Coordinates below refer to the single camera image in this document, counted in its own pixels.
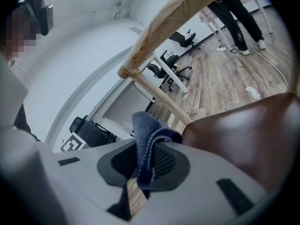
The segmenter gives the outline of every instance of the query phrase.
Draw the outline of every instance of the wooden floor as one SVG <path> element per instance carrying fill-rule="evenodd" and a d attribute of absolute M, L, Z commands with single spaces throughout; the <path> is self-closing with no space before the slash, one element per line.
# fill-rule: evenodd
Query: wooden floor
<path fill-rule="evenodd" d="M 284 23 L 273 8 L 265 10 L 273 27 L 273 34 L 269 34 L 266 23 L 260 12 L 253 15 L 262 30 L 267 49 L 260 50 L 256 43 L 253 47 L 266 59 L 273 63 L 286 77 L 289 78 L 289 65 L 291 62 L 291 46 L 289 36 Z M 209 52 L 199 58 L 199 55 L 218 48 L 221 43 L 216 36 L 212 36 L 201 46 L 201 50 L 195 51 L 192 56 L 188 54 L 180 59 L 178 65 L 189 66 L 192 70 L 186 70 L 184 75 L 190 80 L 183 80 L 188 89 L 184 94 L 174 83 L 173 91 L 168 90 L 168 84 L 163 87 L 166 93 L 180 108 L 185 111 L 192 120 L 204 118 L 217 113 L 222 113 L 256 101 L 245 89 L 248 86 L 256 89 L 261 98 L 285 92 L 284 80 L 262 57 L 257 55 L 249 46 L 253 41 L 246 29 L 239 23 L 243 31 L 250 55 L 240 53 Z M 233 44 L 228 30 L 225 35 Z M 184 125 L 178 121 L 169 111 L 159 104 L 154 104 L 149 113 L 154 117 L 160 117 L 169 127 L 182 132 Z M 135 180 L 127 183 L 128 197 L 131 213 L 134 216 L 146 202 L 145 197 L 136 185 Z"/>

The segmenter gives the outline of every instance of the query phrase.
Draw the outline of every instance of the black mesh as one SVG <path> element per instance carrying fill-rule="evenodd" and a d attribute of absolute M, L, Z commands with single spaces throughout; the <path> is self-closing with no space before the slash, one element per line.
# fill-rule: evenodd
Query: black mesh
<path fill-rule="evenodd" d="M 155 179 L 172 171 L 175 164 L 176 159 L 172 154 L 158 146 L 154 146 Z"/>
<path fill-rule="evenodd" d="M 136 144 L 114 156 L 111 163 L 112 167 L 128 180 L 136 169 Z"/>

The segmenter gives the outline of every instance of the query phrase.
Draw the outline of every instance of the brown leather surface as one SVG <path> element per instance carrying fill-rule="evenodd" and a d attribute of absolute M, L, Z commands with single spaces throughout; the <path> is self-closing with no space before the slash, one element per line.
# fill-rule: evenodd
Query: brown leather surface
<path fill-rule="evenodd" d="M 270 192 L 293 165 L 299 133 L 300 99 L 282 93 L 196 120 L 182 135 L 184 145 L 225 158 Z"/>

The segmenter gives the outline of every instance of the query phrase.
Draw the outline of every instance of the shoe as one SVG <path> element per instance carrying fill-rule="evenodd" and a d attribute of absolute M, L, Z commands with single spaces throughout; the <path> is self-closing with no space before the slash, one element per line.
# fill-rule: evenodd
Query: shoe
<path fill-rule="evenodd" d="M 247 49 L 247 50 L 245 50 L 245 51 L 242 51 L 242 50 L 238 50 L 241 54 L 243 54 L 243 55 L 249 55 L 250 54 L 250 52 L 249 52 L 249 50 Z"/>
<path fill-rule="evenodd" d="M 260 49 L 266 49 L 266 44 L 262 39 L 257 42 L 257 45 Z"/>

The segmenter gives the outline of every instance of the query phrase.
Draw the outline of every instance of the black office chair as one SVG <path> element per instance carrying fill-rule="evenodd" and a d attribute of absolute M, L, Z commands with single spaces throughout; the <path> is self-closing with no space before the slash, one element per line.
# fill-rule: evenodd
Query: black office chair
<path fill-rule="evenodd" d="M 187 66 L 179 71 L 175 71 L 177 69 L 177 66 L 175 65 L 175 63 L 179 60 L 179 56 L 178 55 L 172 55 L 169 56 L 167 54 L 167 50 L 165 50 L 165 52 L 160 56 L 160 59 L 166 64 L 168 65 L 169 68 L 171 68 L 174 73 L 176 74 L 176 76 L 178 77 L 182 77 L 185 78 L 187 81 L 189 80 L 189 77 L 183 76 L 181 75 L 181 73 L 187 69 L 192 70 L 192 67 Z M 172 91 L 171 86 L 173 84 L 174 80 L 172 78 L 170 78 L 167 83 L 169 84 L 169 91 Z"/>
<path fill-rule="evenodd" d="M 90 147 L 98 147 L 116 142 L 116 136 L 100 127 L 93 121 L 86 120 L 87 115 L 82 119 L 76 117 L 69 130 L 81 137 Z"/>
<path fill-rule="evenodd" d="M 188 39 L 186 39 L 179 32 L 175 32 L 169 37 L 169 39 L 173 40 L 175 42 L 178 42 L 181 47 L 192 46 L 192 48 L 188 51 L 188 54 L 191 55 L 195 49 L 200 50 L 200 47 L 196 46 L 195 43 L 193 42 L 195 36 L 196 36 L 196 33 L 193 33 Z"/>

